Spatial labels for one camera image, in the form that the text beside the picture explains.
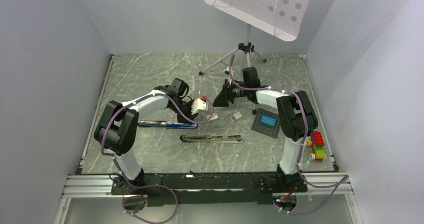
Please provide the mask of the staple box tray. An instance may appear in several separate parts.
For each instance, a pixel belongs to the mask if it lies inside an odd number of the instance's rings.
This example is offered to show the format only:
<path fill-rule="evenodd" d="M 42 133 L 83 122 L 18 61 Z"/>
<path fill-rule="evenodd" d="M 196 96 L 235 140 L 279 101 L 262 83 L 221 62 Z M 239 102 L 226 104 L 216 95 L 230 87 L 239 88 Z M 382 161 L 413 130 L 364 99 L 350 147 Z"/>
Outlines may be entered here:
<path fill-rule="evenodd" d="M 233 115 L 231 115 L 230 116 L 230 119 L 233 121 L 233 122 L 235 122 L 235 121 L 237 121 L 238 119 L 240 119 L 242 117 L 242 114 L 240 113 L 240 112 L 236 112 L 236 113 L 234 113 Z"/>

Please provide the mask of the blue black stapler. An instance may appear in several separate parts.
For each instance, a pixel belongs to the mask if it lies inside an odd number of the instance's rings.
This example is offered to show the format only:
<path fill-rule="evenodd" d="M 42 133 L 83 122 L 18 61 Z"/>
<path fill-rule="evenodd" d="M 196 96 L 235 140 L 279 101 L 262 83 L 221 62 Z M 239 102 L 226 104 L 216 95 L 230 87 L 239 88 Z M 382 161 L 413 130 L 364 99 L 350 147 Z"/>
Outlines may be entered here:
<path fill-rule="evenodd" d="M 138 125 L 140 127 L 162 127 L 166 129 L 197 129 L 198 124 L 193 123 L 180 123 L 175 121 L 149 121 L 149 120 L 141 120 L 138 121 Z"/>

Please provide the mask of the black silver stapler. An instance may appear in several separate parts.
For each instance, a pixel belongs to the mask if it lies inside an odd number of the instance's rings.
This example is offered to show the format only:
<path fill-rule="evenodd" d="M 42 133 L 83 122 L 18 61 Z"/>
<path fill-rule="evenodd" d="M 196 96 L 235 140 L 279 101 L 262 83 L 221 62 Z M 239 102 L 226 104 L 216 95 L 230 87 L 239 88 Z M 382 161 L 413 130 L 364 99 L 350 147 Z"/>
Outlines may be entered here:
<path fill-rule="evenodd" d="M 183 143 L 242 143 L 244 141 L 240 135 L 181 135 L 179 139 Z"/>

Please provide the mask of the white staple box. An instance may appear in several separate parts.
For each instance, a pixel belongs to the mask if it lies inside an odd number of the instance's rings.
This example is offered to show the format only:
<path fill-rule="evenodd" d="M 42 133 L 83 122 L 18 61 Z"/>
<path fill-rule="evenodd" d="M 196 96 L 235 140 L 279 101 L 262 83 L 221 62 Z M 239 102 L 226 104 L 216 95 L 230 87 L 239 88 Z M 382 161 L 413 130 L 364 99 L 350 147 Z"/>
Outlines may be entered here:
<path fill-rule="evenodd" d="M 211 115 L 208 115 L 209 121 L 213 121 L 219 118 L 217 113 L 213 113 Z"/>

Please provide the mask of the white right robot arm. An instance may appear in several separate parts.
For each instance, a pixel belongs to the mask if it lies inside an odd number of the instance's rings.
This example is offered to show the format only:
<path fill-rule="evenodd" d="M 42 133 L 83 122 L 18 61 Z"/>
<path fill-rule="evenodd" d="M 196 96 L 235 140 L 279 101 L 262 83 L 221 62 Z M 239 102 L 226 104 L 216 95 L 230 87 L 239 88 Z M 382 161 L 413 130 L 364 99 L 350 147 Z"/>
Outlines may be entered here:
<path fill-rule="evenodd" d="M 308 95 L 303 91 L 283 91 L 261 85 L 258 72 L 254 67 L 242 70 L 243 81 L 237 82 L 229 73 L 222 85 L 222 91 L 213 101 L 214 107 L 229 107 L 236 98 L 245 97 L 253 104 L 266 105 L 278 110 L 281 130 L 285 135 L 283 156 L 279 169 L 283 172 L 275 179 L 276 187 L 287 192 L 295 185 L 301 175 L 301 159 L 304 145 L 313 130 L 318 127 L 318 118 Z"/>

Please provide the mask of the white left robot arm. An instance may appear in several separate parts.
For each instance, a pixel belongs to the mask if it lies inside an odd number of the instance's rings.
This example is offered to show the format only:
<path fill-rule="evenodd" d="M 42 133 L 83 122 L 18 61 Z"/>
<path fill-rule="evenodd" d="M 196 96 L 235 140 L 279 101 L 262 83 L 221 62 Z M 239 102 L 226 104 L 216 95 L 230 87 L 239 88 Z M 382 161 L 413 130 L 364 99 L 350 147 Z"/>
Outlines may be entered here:
<path fill-rule="evenodd" d="M 133 145 L 138 124 L 154 112 L 170 109 L 177 114 L 177 122 L 192 124 L 197 114 L 192 113 L 193 99 L 185 101 L 189 85 L 179 78 L 171 84 L 157 86 L 150 93 L 132 101 L 110 101 L 94 131 L 94 139 L 100 143 L 100 152 L 111 156 L 121 175 L 125 176 L 124 188 L 131 194 L 139 193 L 144 185 L 144 171 L 138 164 Z"/>

